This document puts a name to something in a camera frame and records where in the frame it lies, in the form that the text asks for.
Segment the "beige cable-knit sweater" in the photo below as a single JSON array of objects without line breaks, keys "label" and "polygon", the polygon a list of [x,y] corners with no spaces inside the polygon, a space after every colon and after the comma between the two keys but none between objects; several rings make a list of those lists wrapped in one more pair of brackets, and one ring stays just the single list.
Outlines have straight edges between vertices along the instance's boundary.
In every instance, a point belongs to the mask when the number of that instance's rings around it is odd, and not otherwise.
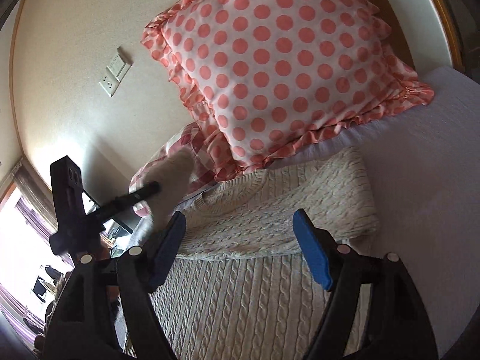
[{"label": "beige cable-knit sweater", "polygon": [[378,227],[360,151],[259,170],[181,207],[187,229],[151,300],[179,359],[300,359],[327,305],[293,231],[295,211],[338,242]]}]

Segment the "pink polka dot ruffled pillow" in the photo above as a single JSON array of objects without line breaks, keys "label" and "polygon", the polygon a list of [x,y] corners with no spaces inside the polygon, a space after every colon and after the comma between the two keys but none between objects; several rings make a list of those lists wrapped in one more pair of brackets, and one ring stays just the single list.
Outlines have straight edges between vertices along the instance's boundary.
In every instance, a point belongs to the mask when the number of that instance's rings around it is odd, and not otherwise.
[{"label": "pink polka dot ruffled pillow", "polygon": [[390,31],[369,0],[180,0],[142,44],[226,181],[430,103],[433,89],[394,54]]}]

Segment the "window with frame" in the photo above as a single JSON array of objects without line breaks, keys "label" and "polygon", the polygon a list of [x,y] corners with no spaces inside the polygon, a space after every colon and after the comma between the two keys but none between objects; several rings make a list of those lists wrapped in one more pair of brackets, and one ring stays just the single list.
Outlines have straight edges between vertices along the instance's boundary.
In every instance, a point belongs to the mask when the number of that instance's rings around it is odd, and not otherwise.
[{"label": "window with frame", "polygon": [[54,300],[47,269],[62,274],[72,267],[69,257],[50,250],[56,229],[51,191],[22,158],[1,184],[1,316],[29,347]]}]

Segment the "lavender textured bedspread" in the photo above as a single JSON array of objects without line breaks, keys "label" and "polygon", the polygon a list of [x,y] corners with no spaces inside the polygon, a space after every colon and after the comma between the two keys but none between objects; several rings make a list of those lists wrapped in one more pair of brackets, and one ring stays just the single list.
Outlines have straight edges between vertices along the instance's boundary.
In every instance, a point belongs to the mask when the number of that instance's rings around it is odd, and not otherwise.
[{"label": "lavender textured bedspread", "polygon": [[280,167],[355,146],[381,227],[371,254],[397,253],[430,318],[439,355],[479,357],[479,85],[450,67],[422,77],[433,102],[351,127]]}]

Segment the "red white checked bolster pillow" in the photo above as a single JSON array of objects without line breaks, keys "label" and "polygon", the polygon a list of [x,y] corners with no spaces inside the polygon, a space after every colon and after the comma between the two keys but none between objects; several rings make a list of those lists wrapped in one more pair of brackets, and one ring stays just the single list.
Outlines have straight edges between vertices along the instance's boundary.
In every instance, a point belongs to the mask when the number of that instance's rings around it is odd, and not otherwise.
[{"label": "red white checked bolster pillow", "polygon": [[161,194],[133,207],[140,217],[149,216],[161,198],[180,203],[216,184],[213,160],[196,123],[183,127],[157,150],[135,173],[129,191],[133,193],[153,181],[161,185]]}]

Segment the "white wall switch plate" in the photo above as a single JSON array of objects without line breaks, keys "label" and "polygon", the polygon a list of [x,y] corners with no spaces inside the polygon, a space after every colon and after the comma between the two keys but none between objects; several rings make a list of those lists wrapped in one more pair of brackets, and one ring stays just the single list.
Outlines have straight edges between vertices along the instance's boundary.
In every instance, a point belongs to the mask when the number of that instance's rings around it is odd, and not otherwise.
[{"label": "white wall switch plate", "polygon": [[115,77],[118,82],[121,82],[126,76],[132,63],[126,53],[119,46],[115,50],[115,55],[107,64],[106,69]]}]

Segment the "white wall power outlet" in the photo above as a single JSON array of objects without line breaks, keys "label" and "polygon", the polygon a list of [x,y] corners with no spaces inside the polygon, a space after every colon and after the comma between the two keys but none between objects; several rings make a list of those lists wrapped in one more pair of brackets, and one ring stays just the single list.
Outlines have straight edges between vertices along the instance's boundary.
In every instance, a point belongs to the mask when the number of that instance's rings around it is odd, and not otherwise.
[{"label": "white wall power outlet", "polygon": [[107,67],[98,83],[110,98],[114,96],[120,85],[115,75]]}]

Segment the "wooden bed headboard frame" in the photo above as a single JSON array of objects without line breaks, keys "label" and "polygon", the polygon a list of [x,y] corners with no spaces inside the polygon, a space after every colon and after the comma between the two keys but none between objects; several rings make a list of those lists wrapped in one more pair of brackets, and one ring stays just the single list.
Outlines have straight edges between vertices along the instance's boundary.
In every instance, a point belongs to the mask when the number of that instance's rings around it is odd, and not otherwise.
[{"label": "wooden bed headboard frame", "polygon": [[464,72],[461,42],[445,0],[387,0],[419,73],[438,67]]}]

